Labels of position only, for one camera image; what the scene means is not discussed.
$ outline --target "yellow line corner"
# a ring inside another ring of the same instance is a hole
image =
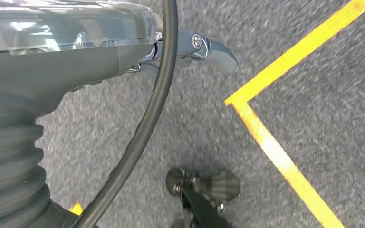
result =
[[[233,103],[255,141],[325,228],[344,228],[247,102]]]
[[[69,209],[69,211],[74,214],[81,215],[83,212],[83,208],[80,203],[76,203],[71,209]]]
[[[351,0],[291,49],[225,100],[247,102],[365,12],[365,0]]]

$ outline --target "gray plastic housing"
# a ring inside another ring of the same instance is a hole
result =
[[[60,2],[74,4],[81,1]],[[117,7],[116,1],[106,3],[100,10],[84,11],[89,12],[90,19],[95,15],[97,19],[103,15],[118,18],[113,23],[89,27],[100,28],[106,34],[112,30],[113,35],[104,41],[94,38],[95,31],[86,29],[81,33],[80,28],[87,25],[75,26],[77,20],[71,18],[73,14],[60,15],[62,22],[56,27],[60,29],[51,31],[51,38],[59,49],[50,49],[47,42],[38,42],[42,39],[33,39],[28,31],[32,28],[25,28],[26,25],[12,34],[13,39],[8,38],[12,30],[0,27],[0,228],[66,228],[77,219],[76,215],[50,199],[45,184],[46,173],[38,166],[43,151],[34,145],[35,140],[43,135],[43,127],[35,125],[35,121],[53,112],[65,93],[122,75],[153,49],[155,40],[151,29],[156,25],[151,14],[142,14],[151,12],[146,6],[133,4],[133,10],[126,10]],[[17,20],[22,15],[25,19],[36,17],[35,13],[16,12]],[[4,12],[0,14],[0,18],[12,16]],[[44,23],[53,19],[44,16],[46,14],[37,15]],[[129,23],[133,21],[131,37],[122,33],[125,30],[119,30],[129,28],[126,25],[130,24],[123,23],[124,19]]]

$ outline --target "black cable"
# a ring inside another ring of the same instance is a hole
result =
[[[176,0],[163,0],[162,6],[163,53],[152,97],[120,162],[111,171],[107,182],[83,211],[73,228],[92,228],[102,217],[141,157],[160,117],[173,79],[178,42]]]

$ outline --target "yellow tape line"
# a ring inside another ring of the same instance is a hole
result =
[[[83,208],[80,203],[76,203],[71,209],[69,209],[69,211],[74,214],[81,215],[83,212]]]
[[[255,141],[325,228],[344,228],[247,102],[233,103]]]
[[[234,101],[249,101],[364,12],[365,0],[350,1],[233,93],[225,100],[225,104],[230,105]]]

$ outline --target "screw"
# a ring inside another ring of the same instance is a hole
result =
[[[198,34],[194,34],[192,37],[192,44],[194,45],[194,48],[199,49],[202,44],[202,39]]]
[[[156,40],[160,40],[162,38],[161,32],[156,32]]]
[[[224,205],[223,204],[220,204],[220,205],[218,205],[217,206],[217,211],[220,213],[220,214],[222,214],[223,212],[224,212]]]
[[[176,193],[176,194],[180,194],[181,193],[181,187],[178,186],[178,185],[174,185],[173,187],[173,191]]]

